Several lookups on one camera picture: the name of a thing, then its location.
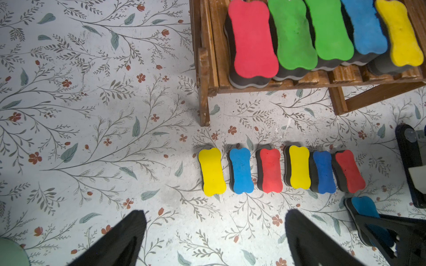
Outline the blue eraser top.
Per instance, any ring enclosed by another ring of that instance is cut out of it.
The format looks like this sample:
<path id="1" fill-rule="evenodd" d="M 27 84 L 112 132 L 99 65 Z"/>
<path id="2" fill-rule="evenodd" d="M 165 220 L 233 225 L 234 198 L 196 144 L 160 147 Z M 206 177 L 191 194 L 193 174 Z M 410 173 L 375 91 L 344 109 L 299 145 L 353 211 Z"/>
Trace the blue eraser top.
<path id="1" fill-rule="evenodd" d="M 334 194 L 336 192 L 332 169 L 332 155 L 328 151 L 314 151 L 310 153 L 309 171 L 311 191 L 319 194 Z"/>
<path id="2" fill-rule="evenodd" d="M 238 195 L 254 191 L 254 183 L 251 177 L 251 153 L 247 148 L 233 148 L 229 151 L 230 163 L 230 187 Z"/>

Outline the red eraser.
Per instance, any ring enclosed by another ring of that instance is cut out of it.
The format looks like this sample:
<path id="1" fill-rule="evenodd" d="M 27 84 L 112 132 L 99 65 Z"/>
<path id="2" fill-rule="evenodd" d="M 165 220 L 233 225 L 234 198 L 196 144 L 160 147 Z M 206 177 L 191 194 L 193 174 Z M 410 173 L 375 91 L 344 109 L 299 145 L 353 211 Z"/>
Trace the red eraser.
<path id="1" fill-rule="evenodd" d="M 366 182 L 351 150 L 338 151 L 333 154 L 332 168 L 341 191 L 355 194 L 366 188 Z"/>
<path id="2" fill-rule="evenodd" d="M 261 1 L 230 1 L 224 25 L 230 53 L 229 81 L 237 89 L 264 88 L 279 70 L 270 11 Z"/>
<path id="3" fill-rule="evenodd" d="M 256 152 L 257 186 L 264 193 L 281 193 L 283 190 L 280 159 L 280 151 L 270 146 Z"/>

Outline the blue eraser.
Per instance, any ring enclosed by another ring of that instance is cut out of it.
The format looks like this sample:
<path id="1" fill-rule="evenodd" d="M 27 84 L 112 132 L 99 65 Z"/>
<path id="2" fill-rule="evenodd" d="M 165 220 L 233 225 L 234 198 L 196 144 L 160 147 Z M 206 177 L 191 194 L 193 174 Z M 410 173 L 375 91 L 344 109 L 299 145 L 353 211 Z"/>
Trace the blue eraser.
<path id="1" fill-rule="evenodd" d="M 368 216 L 368 217 L 374 217 L 374 218 L 380 218 L 379 213 L 376 209 L 376 205 L 374 201 L 367 196 L 363 197 L 351 197 L 346 198 L 344 200 L 344 204 L 346 208 L 348 209 L 353 221 L 355 221 L 355 215 L 362 215 L 362 216 Z M 375 225 L 368 226 L 370 229 L 373 230 L 373 232 L 382 240 L 388 247 L 394 246 L 394 241 L 389 233 L 389 231 L 385 228 L 378 227 Z M 370 241 L 368 236 L 360 229 L 358 225 L 356 225 L 359 238 L 361 242 L 370 247 L 374 247 L 375 245 Z"/>
<path id="2" fill-rule="evenodd" d="M 354 55 L 343 66 L 364 66 L 388 50 L 381 22 L 373 0 L 343 0 L 342 15 L 354 46 Z"/>
<path id="3" fill-rule="evenodd" d="M 314 151 L 310 153 L 309 171 L 311 191 L 319 194 L 334 194 L 336 192 L 332 169 L 332 155 L 328 151 Z"/>
<path id="4" fill-rule="evenodd" d="M 238 195 L 254 191 L 254 183 L 251 177 L 251 153 L 247 148 L 233 148 L 229 151 L 230 163 L 230 187 Z"/>

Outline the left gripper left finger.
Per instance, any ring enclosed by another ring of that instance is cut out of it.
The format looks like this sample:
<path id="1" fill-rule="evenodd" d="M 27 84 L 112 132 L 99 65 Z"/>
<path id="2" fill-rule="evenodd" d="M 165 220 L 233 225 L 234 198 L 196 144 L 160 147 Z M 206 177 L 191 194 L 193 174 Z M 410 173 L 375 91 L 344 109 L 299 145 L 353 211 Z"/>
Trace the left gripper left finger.
<path id="1" fill-rule="evenodd" d="M 135 266 L 146 225 L 144 211 L 132 211 L 70 265 Z"/>

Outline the green eraser bottom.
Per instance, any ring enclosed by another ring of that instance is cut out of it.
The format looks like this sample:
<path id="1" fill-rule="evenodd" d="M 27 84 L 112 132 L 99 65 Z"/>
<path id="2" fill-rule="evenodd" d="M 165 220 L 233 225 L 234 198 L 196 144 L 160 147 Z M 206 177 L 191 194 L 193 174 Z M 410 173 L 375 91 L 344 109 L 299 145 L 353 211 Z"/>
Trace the green eraser bottom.
<path id="1" fill-rule="evenodd" d="M 355 53 L 346 30 L 339 0 L 305 1 L 314 29 L 314 46 L 318 64 L 314 70 L 331 71 L 341 63 L 349 61 Z"/>
<path id="2" fill-rule="evenodd" d="M 268 1 L 267 5 L 271 14 L 272 42 L 279 63 L 274 80 L 300 80 L 318 64 L 307 6 L 301 0 Z"/>

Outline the yellow eraser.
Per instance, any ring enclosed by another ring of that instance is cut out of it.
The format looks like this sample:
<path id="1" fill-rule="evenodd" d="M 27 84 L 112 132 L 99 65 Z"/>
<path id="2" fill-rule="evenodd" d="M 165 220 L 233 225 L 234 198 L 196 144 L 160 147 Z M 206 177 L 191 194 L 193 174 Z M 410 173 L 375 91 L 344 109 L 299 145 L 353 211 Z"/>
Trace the yellow eraser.
<path id="1" fill-rule="evenodd" d="M 203 175 L 203 191 L 207 197 L 221 195 L 226 191 L 223 168 L 221 164 L 221 152 L 217 148 L 201 150 L 199 163 Z"/>
<path id="2" fill-rule="evenodd" d="M 296 145 L 286 146 L 284 149 L 285 175 L 284 182 L 294 189 L 308 190 L 311 187 L 309 159 L 310 151 L 307 147 Z"/>
<path id="3" fill-rule="evenodd" d="M 375 8 L 385 26 L 389 48 L 368 63 L 374 75 L 397 75 L 424 63 L 424 54 L 408 16 L 399 1 L 376 1 Z"/>

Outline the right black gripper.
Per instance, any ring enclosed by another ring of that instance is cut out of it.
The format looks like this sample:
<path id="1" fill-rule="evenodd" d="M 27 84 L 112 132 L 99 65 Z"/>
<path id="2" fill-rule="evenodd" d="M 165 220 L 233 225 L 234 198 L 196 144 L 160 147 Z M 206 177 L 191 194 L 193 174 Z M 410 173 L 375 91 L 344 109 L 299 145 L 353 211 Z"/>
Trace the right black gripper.
<path id="1" fill-rule="evenodd" d="M 355 215 L 355 223 L 391 266 L 426 264 L 426 222 L 423 219 Z"/>

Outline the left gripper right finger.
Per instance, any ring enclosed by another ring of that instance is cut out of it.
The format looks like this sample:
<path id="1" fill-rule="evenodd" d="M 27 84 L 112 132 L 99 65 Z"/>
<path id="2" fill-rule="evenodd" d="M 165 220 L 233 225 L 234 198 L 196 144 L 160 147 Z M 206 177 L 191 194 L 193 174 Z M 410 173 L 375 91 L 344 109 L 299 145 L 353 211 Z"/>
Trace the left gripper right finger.
<path id="1" fill-rule="evenodd" d="M 338 243 L 296 209 L 285 216 L 288 245 L 296 266 L 361 266 Z"/>

